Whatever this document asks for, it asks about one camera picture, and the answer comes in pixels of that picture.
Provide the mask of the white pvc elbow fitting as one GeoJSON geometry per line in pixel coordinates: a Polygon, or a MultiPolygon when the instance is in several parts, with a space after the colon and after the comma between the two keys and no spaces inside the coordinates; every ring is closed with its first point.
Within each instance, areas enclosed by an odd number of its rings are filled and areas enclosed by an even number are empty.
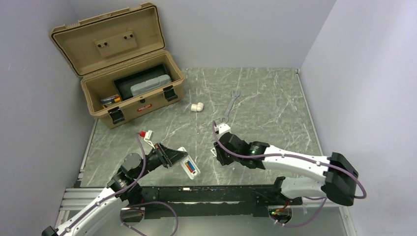
{"type": "Polygon", "coordinates": [[[203,109],[204,109],[204,104],[202,102],[191,104],[191,107],[190,107],[190,110],[192,112],[201,112],[203,109]]]}

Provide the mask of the small blue battery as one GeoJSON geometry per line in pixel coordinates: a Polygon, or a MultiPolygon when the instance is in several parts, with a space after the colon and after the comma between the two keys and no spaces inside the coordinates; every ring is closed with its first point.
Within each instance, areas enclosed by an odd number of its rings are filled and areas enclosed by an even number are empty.
{"type": "Polygon", "coordinates": [[[194,167],[194,165],[193,165],[190,161],[188,161],[187,163],[189,163],[189,165],[193,168],[193,170],[194,170],[194,172],[195,172],[195,167],[194,167]]]}

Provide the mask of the white remote control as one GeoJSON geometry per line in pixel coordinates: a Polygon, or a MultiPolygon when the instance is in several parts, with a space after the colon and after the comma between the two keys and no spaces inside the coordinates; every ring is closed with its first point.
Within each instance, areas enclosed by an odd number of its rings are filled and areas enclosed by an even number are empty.
{"type": "Polygon", "coordinates": [[[184,147],[179,147],[178,151],[186,152],[187,155],[183,157],[177,165],[183,168],[190,179],[195,179],[201,173],[200,169],[184,147]]]}

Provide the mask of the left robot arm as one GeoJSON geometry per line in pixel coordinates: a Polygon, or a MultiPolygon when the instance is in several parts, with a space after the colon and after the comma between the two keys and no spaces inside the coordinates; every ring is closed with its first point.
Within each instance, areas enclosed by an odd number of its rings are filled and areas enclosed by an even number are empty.
{"type": "Polygon", "coordinates": [[[169,168],[188,157],[184,148],[171,149],[157,143],[150,153],[142,157],[128,154],[116,174],[100,194],[71,219],[58,227],[49,226],[43,236],[89,236],[104,224],[111,212],[146,201],[138,180],[162,166],[169,168]]]}

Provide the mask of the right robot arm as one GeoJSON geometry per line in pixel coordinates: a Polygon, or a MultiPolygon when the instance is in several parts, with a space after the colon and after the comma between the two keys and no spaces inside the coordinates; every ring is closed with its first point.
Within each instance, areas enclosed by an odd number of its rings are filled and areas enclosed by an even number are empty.
{"type": "Polygon", "coordinates": [[[247,143],[238,136],[225,132],[213,134],[216,158],[221,165],[238,162],[250,169],[284,170],[299,178],[278,177],[271,190],[271,198],[283,204],[299,197],[328,198],[342,206],[352,206],[361,186],[358,172],[337,152],[331,156],[314,156],[280,149],[263,142],[247,143]]]}

